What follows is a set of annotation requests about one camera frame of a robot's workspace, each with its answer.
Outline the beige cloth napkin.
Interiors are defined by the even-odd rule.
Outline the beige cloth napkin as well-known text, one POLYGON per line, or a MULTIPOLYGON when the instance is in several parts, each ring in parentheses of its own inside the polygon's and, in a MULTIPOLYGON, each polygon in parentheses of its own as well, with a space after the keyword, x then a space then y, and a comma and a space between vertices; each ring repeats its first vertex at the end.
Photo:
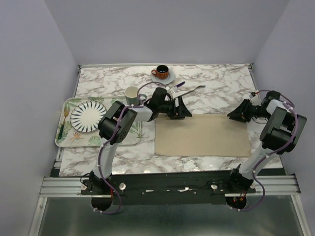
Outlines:
POLYGON ((156 120, 155 153, 164 156, 248 157, 251 145, 245 123, 224 115, 156 120))

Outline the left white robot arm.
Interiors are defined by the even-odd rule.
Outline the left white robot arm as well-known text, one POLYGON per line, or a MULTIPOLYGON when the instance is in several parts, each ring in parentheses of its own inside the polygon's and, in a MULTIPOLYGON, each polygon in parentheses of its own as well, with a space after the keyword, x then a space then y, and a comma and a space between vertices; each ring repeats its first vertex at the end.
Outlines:
POLYGON ((103 139, 95 168, 88 174, 94 191, 104 194, 114 189, 107 178, 112 174, 112 164, 118 145, 126 138, 134 122, 155 120, 159 114, 170 119, 185 119, 192 114, 181 96, 172 98, 164 88, 156 88, 152 97, 140 104, 124 105, 116 101, 98 124, 99 136, 103 139))

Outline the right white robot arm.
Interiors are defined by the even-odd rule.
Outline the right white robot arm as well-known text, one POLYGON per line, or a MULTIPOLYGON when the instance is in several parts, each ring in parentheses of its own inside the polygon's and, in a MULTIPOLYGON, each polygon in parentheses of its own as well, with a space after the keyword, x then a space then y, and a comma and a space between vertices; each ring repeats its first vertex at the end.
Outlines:
POLYGON ((294 111, 295 105, 278 91, 266 90, 259 105, 251 99, 243 102, 227 116, 240 122, 252 118, 265 118, 267 122, 260 134, 260 145, 250 158, 231 171, 226 181, 227 189, 233 193, 248 190, 255 176, 274 157, 291 152, 301 136, 307 118, 294 111))

